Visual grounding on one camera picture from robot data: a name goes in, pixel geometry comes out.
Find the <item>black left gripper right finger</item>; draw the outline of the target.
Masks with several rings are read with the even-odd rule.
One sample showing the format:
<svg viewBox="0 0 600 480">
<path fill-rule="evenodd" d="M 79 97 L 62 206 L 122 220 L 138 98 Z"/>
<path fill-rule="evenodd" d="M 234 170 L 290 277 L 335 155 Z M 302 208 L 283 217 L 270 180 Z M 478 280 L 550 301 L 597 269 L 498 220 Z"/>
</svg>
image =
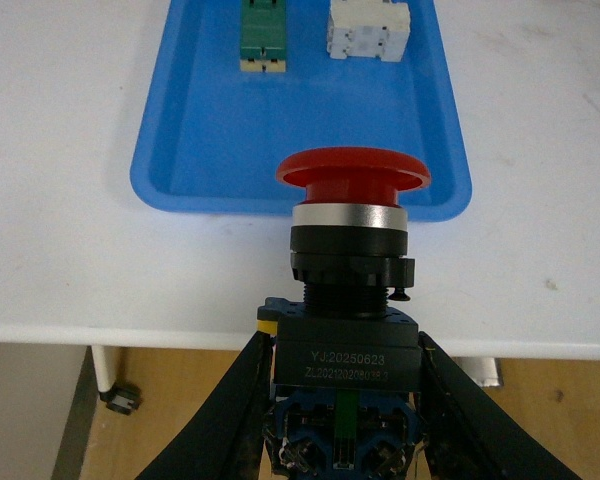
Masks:
<svg viewBox="0 0 600 480">
<path fill-rule="evenodd" d="M 426 333 L 417 408 L 434 479 L 576 479 Z"/>
</svg>

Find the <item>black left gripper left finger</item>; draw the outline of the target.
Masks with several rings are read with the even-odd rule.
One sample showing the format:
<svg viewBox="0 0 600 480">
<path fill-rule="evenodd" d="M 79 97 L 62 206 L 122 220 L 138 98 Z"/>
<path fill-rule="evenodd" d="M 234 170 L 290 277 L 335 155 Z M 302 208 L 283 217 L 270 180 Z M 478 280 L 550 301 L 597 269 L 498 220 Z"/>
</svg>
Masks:
<svg viewBox="0 0 600 480">
<path fill-rule="evenodd" d="M 193 418 L 138 477 L 258 478 L 271 364 L 271 337 L 258 331 Z"/>
</svg>

